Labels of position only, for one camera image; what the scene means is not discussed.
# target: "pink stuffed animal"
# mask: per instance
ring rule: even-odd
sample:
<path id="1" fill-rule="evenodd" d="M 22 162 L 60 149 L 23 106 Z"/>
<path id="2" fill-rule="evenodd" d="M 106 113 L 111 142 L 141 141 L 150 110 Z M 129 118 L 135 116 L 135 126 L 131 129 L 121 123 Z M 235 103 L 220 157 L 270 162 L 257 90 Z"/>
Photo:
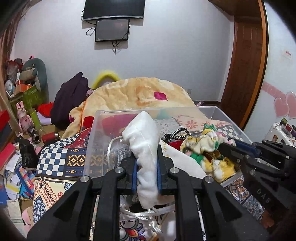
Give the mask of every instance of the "pink stuffed animal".
<path id="1" fill-rule="evenodd" d="M 22 132 L 27 133 L 28 128 L 34 126 L 31 117 L 27 115 L 27 111 L 24 108 L 24 103 L 22 101 L 20 102 L 20 105 L 17 103 L 17 117 Z"/>

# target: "black bag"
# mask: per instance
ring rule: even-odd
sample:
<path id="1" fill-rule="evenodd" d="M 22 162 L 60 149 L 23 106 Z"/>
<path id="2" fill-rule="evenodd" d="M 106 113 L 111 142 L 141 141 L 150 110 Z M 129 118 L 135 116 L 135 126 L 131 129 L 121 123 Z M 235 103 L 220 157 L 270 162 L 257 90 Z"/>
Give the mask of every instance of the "black bag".
<path id="1" fill-rule="evenodd" d="M 36 169 L 39 158 L 35 152 L 34 146 L 22 136 L 19 136 L 16 141 L 20 146 L 20 154 L 22 156 L 22 168 Z"/>
<path id="2" fill-rule="evenodd" d="M 66 129 L 70 125 L 70 111 L 86 100 L 89 89 L 87 78 L 82 77 L 82 72 L 63 83 L 50 111 L 51 123 L 59 129 Z"/>

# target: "beige blanket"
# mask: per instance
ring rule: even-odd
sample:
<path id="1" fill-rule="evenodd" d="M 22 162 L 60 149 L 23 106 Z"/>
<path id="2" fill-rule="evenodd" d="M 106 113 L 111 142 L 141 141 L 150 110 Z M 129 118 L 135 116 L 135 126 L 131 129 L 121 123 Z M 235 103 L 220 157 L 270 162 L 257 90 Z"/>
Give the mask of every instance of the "beige blanket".
<path id="1" fill-rule="evenodd" d="M 155 98 L 155 92 L 164 93 L 167 100 Z M 63 138 L 79 133 L 83 120 L 94 116 L 97 110 L 129 110 L 195 106 L 187 92 L 174 83 L 158 78 L 120 80 L 96 89 L 86 101 L 70 111 L 74 118 Z"/>

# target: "red thermos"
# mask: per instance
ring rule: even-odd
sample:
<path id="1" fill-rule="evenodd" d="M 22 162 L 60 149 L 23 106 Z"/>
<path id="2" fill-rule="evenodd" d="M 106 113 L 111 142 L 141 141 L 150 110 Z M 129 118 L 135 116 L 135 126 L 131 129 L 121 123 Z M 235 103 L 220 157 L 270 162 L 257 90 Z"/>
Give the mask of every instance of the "red thermos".
<path id="1" fill-rule="evenodd" d="M 50 141 L 50 140 L 60 140 L 60 136 L 58 132 L 51 132 L 42 136 L 43 143 Z"/>

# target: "wooden door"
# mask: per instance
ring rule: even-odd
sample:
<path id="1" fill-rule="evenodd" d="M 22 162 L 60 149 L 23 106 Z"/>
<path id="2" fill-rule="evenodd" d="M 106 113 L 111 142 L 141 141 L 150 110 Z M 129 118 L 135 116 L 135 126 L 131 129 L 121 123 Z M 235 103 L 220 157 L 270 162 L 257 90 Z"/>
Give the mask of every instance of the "wooden door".
<path id="1" fill-rule="evenodd" d="M 235 19 L 232 59 L 221 100 L 221 108 L 241 128 L 247 122 L 245 114 L 250 107 L 254 89 L 258 85 L 258 81 L 262 83 L 261 79 L 258 79 L 262 43 L 261 20 Z"/>

